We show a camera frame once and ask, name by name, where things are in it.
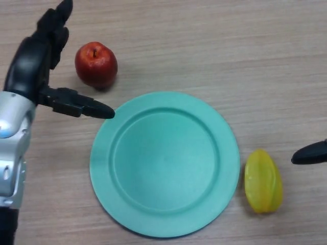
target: table surface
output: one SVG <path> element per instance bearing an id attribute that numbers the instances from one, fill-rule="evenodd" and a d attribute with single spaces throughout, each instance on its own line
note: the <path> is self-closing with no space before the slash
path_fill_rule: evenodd
<path id="1" fill-rule="evenodd" d="M 2 81 L 21 40 L 58 3 L 0 0 Z M 40 106 L 16 244 L 326 244 L 327 166 L 290 162 L 297 149 L 327 136 L 326 11 L 325 0 L 75 0 L 51 86 L 113 108 L 156 90 L 195 95 L 227 119 L 242 165 L 256 148 L 271 154 L 285 199 L 277 213 L 254 215 L 240 182 L 227 209 L 203 230 L 172 240 L 137 236 L 105 213 L 90 183 L 89 154 L 103 121 Z M 75 53 L 89 41 L 104 43 L 119 61 L 108 93 L 76 76 Z"/>

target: red apple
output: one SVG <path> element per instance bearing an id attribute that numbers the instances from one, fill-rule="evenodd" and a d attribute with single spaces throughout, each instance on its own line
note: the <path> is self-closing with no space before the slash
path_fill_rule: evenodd
<path id="1" fill-rule="evenodd" d="M 75 56 L 78 77 L 95 89 L 110 87 L 118 71 L 117 59 L 113 52 L 99 42 L 82 46 Z"/>

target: teal plate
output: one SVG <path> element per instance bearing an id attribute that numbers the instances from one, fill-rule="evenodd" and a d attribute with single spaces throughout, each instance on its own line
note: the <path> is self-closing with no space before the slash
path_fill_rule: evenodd
<path id="1" fill-rule="evenodd" d="M 155 92 L 119 107 L 93 144 L 90 176 L 104 209 L 151 237 L 178 237 L 213 221 L 239 179 L 240 155 L 223 117 L 205 102 Z"/>

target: robotic arm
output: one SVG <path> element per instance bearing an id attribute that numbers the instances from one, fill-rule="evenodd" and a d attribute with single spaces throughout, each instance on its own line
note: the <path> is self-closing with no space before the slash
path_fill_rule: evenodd
<path id="1" fill-rule="evenodd" d="M 38 105 L 74 117 L 109 119 L 114 110 L 68 88 L 49 87 L 49 72 L 60 61 L 69 32 L 65 26 L 73 0 L 48 9 L 37 30 L 25 38 L 9 67 L 0 92 L 0 244 L 13 245 L 24 193 L 31 125 Z"/>

